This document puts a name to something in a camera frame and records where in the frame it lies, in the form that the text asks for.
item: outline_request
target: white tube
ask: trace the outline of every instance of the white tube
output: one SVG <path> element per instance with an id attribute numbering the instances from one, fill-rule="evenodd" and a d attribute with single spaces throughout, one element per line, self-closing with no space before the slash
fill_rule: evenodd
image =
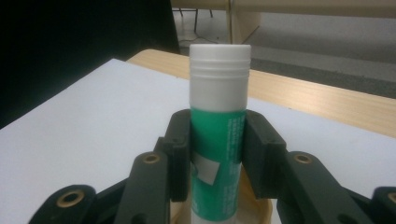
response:
<path id="1" fill-rule="evenodd" d="M 191 223 L 235 223 L 248 45 L 191 45 Z"/>

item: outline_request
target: green tube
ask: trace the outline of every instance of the green tube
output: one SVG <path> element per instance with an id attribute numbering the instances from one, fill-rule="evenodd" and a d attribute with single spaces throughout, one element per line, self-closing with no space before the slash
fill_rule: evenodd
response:
<path id="1" fill-rule="evenodd" d="M 191 46 L 191 223 L 235 223 L 250 46 Z"/>

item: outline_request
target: floor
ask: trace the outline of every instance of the floor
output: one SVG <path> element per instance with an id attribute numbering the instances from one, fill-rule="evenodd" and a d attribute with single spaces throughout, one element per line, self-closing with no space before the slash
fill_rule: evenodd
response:
<path id="1" fill-rule="evenodd" d="M 224 11 L 174 11 L 181 53 L 228 43 Z M 251 67 L 353 91 L 396 98 L 396 20 L 262 13 Z"/>

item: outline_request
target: cylindrical container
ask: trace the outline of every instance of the cylindrical container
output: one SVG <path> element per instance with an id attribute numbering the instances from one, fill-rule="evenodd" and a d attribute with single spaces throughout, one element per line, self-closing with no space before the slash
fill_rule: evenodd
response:
<path id="1" fill-rule="evenodd" d="M 249 45 L 191 45 L 191 223 L 234 223 Z"/>

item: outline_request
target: white cap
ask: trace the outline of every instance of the white cap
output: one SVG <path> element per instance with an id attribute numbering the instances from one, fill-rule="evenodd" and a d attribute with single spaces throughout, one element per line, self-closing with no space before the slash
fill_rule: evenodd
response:
<path id="1" fill-rule="evenodd" d="M 246 109 L 249 68 L 249 45 L 191 45 L 191 107 L 213 112 Z"/>

